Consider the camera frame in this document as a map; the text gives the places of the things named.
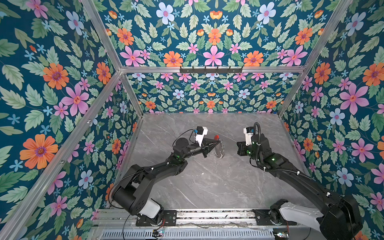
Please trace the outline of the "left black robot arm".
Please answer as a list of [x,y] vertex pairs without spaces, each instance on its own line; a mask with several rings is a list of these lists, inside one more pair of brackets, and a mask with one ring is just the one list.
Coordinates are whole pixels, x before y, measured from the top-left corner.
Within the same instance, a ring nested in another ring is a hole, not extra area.
[[150,199],[153,186],[165,178],[183,172],[188,165],[187,158],[199,154],[207,157],[214,149],[222,149],[220,139],[203,139],[201,142],[190,143],[186,138],[180,138],[176,140],[173,152],[164,162],[149,167],[131,166],[111,190],[110,199],[130,215],[142,215],[151,225],[157,226],[164,219],[164,208]]

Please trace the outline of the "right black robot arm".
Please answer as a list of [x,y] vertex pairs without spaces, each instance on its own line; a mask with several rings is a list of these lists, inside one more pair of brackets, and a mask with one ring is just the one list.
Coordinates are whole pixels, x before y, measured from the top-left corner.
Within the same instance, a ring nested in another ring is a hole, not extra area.
[[281,199],[270,207],[273,224],[295,222],[321,232],[327,240],[352,240],[362,230],[362,216],[354,197],[342,197],[303,174],[287,158],[272,152],[264,134],[246,134],[237,147],[239,156],[256,162],[255,168],[289,184],[313,204],[308,208]]

